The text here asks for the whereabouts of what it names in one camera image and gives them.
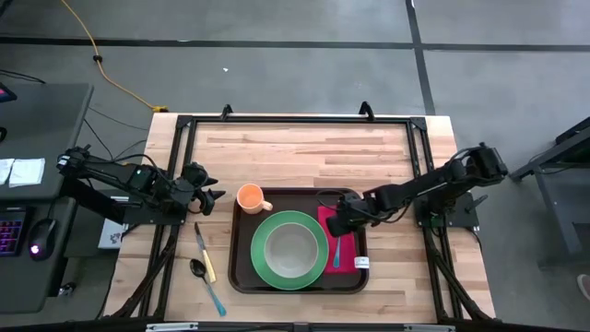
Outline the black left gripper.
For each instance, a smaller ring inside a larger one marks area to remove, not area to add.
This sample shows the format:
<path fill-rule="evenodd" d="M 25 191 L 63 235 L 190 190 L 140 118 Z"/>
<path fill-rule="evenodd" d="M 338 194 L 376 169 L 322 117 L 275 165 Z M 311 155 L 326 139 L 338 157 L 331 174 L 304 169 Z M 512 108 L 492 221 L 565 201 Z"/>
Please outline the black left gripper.
<path fill-rule="evenodd" d="M 197 162 L 185 164 L 181 176 L 193 187 L 193 198 L 199 200 L 200 213 L 203 215 L 208 216 L 213 210 L 215 200 L 226 194 L 223 190 L 204 190 L 206 186 L 217 184 L 218 180 L 211 178 L 205 167 Z"/>

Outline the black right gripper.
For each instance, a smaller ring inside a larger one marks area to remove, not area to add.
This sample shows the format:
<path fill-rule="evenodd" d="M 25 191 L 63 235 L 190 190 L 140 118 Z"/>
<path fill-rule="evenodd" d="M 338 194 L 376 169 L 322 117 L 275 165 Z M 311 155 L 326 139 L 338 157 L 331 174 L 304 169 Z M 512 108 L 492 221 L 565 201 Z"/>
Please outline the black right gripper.
<path fill-rule="evenodd" d="M 337 215 L 325 219 L 332 237 L 348 234 L 348 229 L 358 229 L 367 224 L 375 225 L 385 221 L 383 212 L 375 212 L 372 205 L 353 193 L 342 195 L 337 204 Z"/>

